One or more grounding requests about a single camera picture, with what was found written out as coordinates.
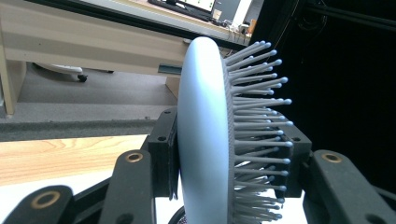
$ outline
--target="monitor screen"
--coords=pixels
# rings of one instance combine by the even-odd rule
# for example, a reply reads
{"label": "monitor screen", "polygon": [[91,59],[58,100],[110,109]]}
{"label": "monitor screen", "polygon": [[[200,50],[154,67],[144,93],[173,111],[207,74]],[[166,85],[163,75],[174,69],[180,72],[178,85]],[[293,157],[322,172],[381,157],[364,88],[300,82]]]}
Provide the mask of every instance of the monitor screen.
{"label": "monitor screen", "polygon": [[187,7],[211,13],[216,0],[176,0],[177,3],[183,4]]}

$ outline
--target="black cable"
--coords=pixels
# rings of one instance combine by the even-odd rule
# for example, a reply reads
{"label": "black cable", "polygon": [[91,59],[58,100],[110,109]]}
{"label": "black cable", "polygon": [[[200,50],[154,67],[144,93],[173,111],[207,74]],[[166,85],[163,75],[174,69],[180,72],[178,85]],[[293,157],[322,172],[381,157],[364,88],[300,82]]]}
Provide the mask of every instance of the black cable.
{"label": "black cable", "polygon": [[[289,27],[290,21],[292,20],[292,18],[294,18],[294,16],[295,16],[294,13],[295,13],[296,10],[297,10],[297,6],[298,6],[299,2],[300,2],[300,0],[297,0],[297,1],[296,1],[296,4],[294,5],[294,9],[293,9],[293,11],[291,12],[291,15],[290,15],[290,18],[288,19],[288,22],[286,23],[285,27],[283,28],[283,31],[282,31],[282,33],[280,34],[279,39],[278,39],[278,40],[276,41],[276,43],[274,44],[274,49],[277,48],[277,45],[279,44],[280,40],[282,39],[283,34],[285,34],[286,30],[287,30],[288,27]],[[284,45],[281,46],[281,48],[278,50],[278,52],[280,52],[280,51],[283,49],[283,46],[284,46]],[[272,57],[272,56],[268,57],[265,61],[268,63],[268,61],[270,60],[271,57]]]}
{"label": "black cable", "polygon": [[303,20],[298,23],[298,27],[304,31],[317,30],[320,25],[323,25],[322,21],[324,16],[321,16],[321,18],[320,21],[308,21],[306,18],[303,18]]}
{"label": "black cable", "polygon": [[318,38],[318,36],[322,33],[324,27],[326,26],[326,24],[327,24],[327,16],[322,16],[321,17],[321,22],[322,22],[322,26],[320,27],[320,30],[314,35],[314,37],[312,37],[312,39],[304,46],[304,48],[302,50],[301,63],[304,63],[305,51]]}
{"label": "black cable", "polygon": [[337,19],[352,21],[359,24],[372,26],[374,28],[396,32],[396,21],[367,16],[360,13],[345,11],[334,7],[307,4],[304,10],[315,12],[321,15],[335,17]]}
{"label": "black cable", "polygon": [[394,194],[392,192],[389,192],[387,190],[381,189],[381,188],[376,187],[376,186],[373,186],[373,187],[374,187],[374,189],[376,190],[376,192],[378,194],[380,194],[380,195],[382,195],[382,196],[384,196],[386,198],[389,198],[389,199],[391,199],[391,200],[396,202],[396,194]]}
{"label": "black cable", "polygon": [[172,216],[171,220],[169,220],[169,224],[184,224],[186,221],[186,212],[184,210],[184,206],[179,208],[177,212]]}

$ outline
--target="keyboard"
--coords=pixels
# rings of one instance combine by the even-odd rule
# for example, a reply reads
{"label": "keyboard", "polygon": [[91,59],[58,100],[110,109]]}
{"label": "keyboard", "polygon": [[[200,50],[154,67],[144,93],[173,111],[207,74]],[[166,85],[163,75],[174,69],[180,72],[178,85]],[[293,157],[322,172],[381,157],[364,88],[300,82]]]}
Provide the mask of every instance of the keyboard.
{"label": "keyboard", "polygon": [[196,13],[193,13],[193,12],[191,12],[191,11],[188,11],[188,10],[185,9],[185,8],[178,7],[178,6],[172,6],[172,5],[166,4],[166,3],[163,2],[163,1],[148,0],[148,2],[149,2],[150,4],[152,4],[152,5],[157,6],[157,7],[164,7],[164,8],[166,8],[166,9],[169,9],[169,10],[172,10],[172,11],[175,11],[175,12],[178,12],[178,13],[181,13],[181,14],[184,14],[184,15],[186,15],[186,16],[194,17],[195,19],[198,19],[198,20],[201,20],[201,21],[211,21],[209,16],[198,15],[198,14],[196,14]]}

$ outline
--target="wooden desk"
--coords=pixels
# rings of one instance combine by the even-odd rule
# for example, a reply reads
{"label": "wooden desk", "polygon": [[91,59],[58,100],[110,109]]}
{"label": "wooden desk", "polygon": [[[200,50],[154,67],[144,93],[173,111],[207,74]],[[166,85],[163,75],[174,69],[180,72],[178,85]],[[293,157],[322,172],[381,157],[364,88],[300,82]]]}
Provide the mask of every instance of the wooden desk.
{"label": "wooden desk", "polygon": [[0,186],[112,170],[146,135],[0,143]]}
{"label": "wooden desk", "polygon": [[[224,29],[203,25],[139,1],[84,0],[110,10],[173,24],[227,40]],[[72,66],[162,75],[161,63],[182,65],[188,45],[182,38],[46,7],[22,0],[0,0],[0,76],[6,111],[14,114],[25,73],[15,62]]]}

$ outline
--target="wall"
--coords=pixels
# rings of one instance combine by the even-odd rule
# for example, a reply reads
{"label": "wall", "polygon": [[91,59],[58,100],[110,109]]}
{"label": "wall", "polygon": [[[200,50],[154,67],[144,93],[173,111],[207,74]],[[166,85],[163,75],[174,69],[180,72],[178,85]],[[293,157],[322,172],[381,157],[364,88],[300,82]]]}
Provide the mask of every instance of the wall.
{"label": "wall", "polygon": [[250,7],[248,9],[247,15],[244,21],[250,22],[251,20],[257,20],[259,18],[260,11],[262,10],[262,0],[251,1]]}
{"label": "wall", "polygon": [[236,10],[235,16],[233,17],[234,24],[240,25],[244,22],[250,4],[251,4],[251,0],[243,0],[239,3],[238,9]]}
{"label": "wall", "polygon": [[232,21],[236,10],[238,9],[240,0],[219,0],[218,2],[221,2],[221,4],[217,3],[215,5],[215,9],[221,11],[220,20]]}

